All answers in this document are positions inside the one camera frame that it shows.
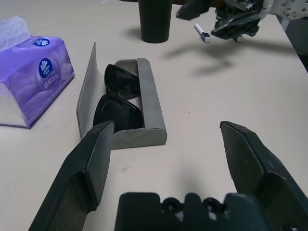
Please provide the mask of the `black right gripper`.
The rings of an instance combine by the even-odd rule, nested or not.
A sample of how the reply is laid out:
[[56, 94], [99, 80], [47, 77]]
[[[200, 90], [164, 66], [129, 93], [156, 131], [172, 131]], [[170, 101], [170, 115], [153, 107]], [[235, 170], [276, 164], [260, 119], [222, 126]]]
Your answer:
[[[216, 8], [216, 23], [211, 35], [220, 39], [234, 39], [242, 35], [254, 37], [259, 22], [265, 16], [263, 0], [224, 0]], [[211, 0], [186, 0], [176, 13], [176, 18], [190, 21], [208, 12]]]

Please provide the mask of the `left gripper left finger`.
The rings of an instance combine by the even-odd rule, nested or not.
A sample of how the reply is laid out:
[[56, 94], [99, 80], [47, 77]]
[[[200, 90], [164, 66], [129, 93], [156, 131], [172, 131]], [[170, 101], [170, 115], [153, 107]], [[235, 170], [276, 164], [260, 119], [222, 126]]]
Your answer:
[[29, 230], [83, 230], [102, 199], [114, 127], [112, 121], [93, 126], [66, 157]]

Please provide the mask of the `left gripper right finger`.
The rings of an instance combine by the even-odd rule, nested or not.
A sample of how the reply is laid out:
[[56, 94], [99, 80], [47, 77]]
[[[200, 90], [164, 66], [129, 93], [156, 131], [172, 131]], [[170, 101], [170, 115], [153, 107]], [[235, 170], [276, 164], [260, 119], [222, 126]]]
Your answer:
[[308, 199], [279, 158], [244, 126], [222, 121], [220, 129], [237, 192], [257, 197], [274, 231], [306, 231]]

